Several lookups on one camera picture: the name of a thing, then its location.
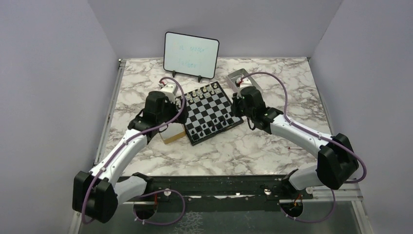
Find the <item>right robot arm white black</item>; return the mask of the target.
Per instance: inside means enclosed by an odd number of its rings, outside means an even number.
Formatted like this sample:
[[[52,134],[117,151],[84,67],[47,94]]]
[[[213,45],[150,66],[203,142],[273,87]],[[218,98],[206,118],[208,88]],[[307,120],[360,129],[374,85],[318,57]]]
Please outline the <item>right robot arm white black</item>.
[[[231,110],[237,117],[247,117],[251,130],[259,129],[285,138],[317,159],[315,166],[295,169],[282,179],[281,192],[286,198],[294,198],[307,187],[326,186],[337,190],[359,168],[347,136],[316,133],[288,120],[281,110],[267,107],[261,92],[254,86],[232,95]]]

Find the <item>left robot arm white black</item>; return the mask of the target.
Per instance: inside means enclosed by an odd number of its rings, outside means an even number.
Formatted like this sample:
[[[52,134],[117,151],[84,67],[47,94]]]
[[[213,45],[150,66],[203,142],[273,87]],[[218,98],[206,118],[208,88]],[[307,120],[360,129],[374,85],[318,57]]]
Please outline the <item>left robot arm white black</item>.
[[[153,187],[144,179],[136,176],[126,182],[118,179],[161,128],[186,122],[186,100],[185,95],[178,97],[174,91],[149,92],[144,108],[129,122],[124,136],[108,156],[88,172],[79,171],[75,175],[72,209],[80,213],[83,224],[108,222],[119,204],[135,196],[141,200],[151,198]]]

